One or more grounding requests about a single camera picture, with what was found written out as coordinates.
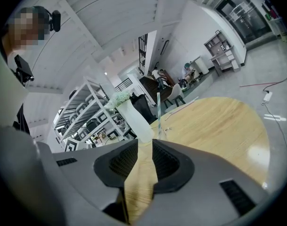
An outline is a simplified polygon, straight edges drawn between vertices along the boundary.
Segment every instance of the potted plant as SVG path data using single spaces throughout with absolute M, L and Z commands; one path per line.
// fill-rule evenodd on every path
M 133 107 L 130 101 L 131 95 L 129 90 L 114 93 L 105 107 L 116 108 L 137 135 L 137 138 L 143 143 L 149 142 L 153 139 L 154 132 L 145 118 Z

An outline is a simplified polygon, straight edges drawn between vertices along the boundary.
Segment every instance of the black chair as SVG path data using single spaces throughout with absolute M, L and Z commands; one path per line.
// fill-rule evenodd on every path
M 157 120 L 156 116 L 152 114 L 145 95 L 140 95 L 137 100 L 132 102 L 134 108 L 146 119 L 149 124 Z

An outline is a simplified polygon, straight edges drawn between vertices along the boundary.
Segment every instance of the glass door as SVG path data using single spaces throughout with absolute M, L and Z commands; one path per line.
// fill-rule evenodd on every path
M 250 0 L 224 0 L 217 10 L 238 32 L 245 44 L 271 31 Z

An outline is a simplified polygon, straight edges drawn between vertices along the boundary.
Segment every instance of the light wood tabletop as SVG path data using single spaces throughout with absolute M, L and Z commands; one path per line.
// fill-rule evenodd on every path
M 259 184 L 265 182 L 270 158 L 268 135 L 261 118 L 247 104 L 226 97 L 204 98 L 170 111 L 160 121 L 163 130 L 170 128 L 167 141 L 219 155 Z M 157 121 L 151 124 L 154 138 L 157 125 Z M 139 144 L 137 162 L 125 181 L 130 223 L 149 206 L 155 183 L 151 142 Z

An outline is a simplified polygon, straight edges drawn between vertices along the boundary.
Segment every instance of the black camera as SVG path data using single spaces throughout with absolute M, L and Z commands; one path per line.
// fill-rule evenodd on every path
M 59 32 L 61 28 L 61 14 L 58 10 L 53 11 L 51 15 L 51 20 L 49 21 L 50 30 L 55 32 Z

